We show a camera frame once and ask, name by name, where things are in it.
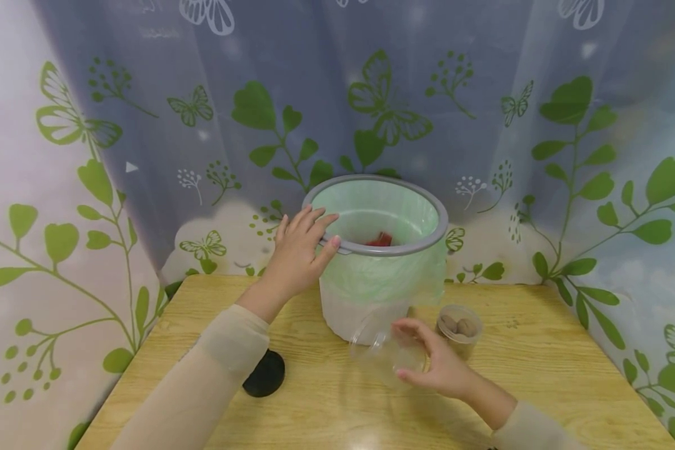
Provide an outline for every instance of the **hand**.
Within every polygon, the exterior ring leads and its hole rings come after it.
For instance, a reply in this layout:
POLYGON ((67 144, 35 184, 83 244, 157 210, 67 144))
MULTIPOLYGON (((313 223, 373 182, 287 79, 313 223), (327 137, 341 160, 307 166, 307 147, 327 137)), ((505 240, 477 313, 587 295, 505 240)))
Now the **hand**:
POLYGON ((292 221, 284 215, 277 227, 275 252, 260 283, 270 286, 284 302, 315 284, 338 251, 341 239, 334 236, 315 256, 325 229, 338 219, 337 214, 321 218, 324 213, 324 208, 313 210, 308 205, 292 221))
POLYGON ((420 388, 435 389, 438 394, 446 397, 465 401, 474 389, 479 375, 426 323, 405 317, 393 322, 393 326, 422 342, 430 358, 429 369, 426 372, 417 373, 400 369, 397 371, 398 378, 420 388))

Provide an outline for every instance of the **beige sleeve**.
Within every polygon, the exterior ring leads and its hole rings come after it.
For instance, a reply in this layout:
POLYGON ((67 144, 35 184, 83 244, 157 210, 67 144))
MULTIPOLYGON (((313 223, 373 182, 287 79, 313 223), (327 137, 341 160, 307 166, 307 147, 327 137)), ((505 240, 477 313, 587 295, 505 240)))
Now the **beige sleeve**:
POLYGON ((268 349, 268 324, 234 304, 218 314, 120 432, 114 450, 201 450, 268 349))
POLYGON ((558 422, 525 402, 518 402, 507 423, 492 437, 500 450, 588 450, 558 422))

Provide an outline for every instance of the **left hand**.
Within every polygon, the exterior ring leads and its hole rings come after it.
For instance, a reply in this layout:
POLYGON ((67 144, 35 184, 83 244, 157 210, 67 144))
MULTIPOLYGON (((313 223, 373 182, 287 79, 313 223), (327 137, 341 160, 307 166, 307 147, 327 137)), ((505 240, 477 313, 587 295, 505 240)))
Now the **left hand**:
POLYGON ((324 208, 306 206, 292 221, 284 215, 275 236, 275 252, 267 263, 260 283, 287 301, 310 288, 338 252, 341 239, 334 236, 315 256, 315 247, 337 214, 322 217, 324 208))

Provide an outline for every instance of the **wooden table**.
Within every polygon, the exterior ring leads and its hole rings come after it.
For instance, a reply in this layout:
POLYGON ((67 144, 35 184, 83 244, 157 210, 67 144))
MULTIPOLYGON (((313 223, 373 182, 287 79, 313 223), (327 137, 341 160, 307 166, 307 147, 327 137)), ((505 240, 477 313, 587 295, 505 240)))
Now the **wooden table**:
MULTIPOLYGON (((79 450, 108 449, 211 319, 253 283, 190 276, 88 428, 79 450)), ((675 449, 675 442, 611 361, 545 286, 446 285, 443 304, 478 313, 484 336, 471 365, 548 413, 593 449, 675 449)), ((414 315, 434 323, 439 307, 414 315)), ((489 429, 460 402, 395 393, 360 372, 325 325, 318 289, 291 300, 272 324, 286 361, 282 387, 233 399, 208 449, 487 450, 489 429)))

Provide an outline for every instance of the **right hand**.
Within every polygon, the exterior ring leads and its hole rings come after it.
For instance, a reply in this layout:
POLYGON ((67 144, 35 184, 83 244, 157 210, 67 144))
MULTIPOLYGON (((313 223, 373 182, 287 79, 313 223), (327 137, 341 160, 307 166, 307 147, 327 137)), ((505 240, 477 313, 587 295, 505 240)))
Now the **right hand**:
POLYGON ((422 342, 431 359, 426 372, 400 369, 397 371, 397 377, 414 386, 433 389, 438 394, 465 401, 479 375, 426 323, 405 317, 393 322, 392 325, 422 342))

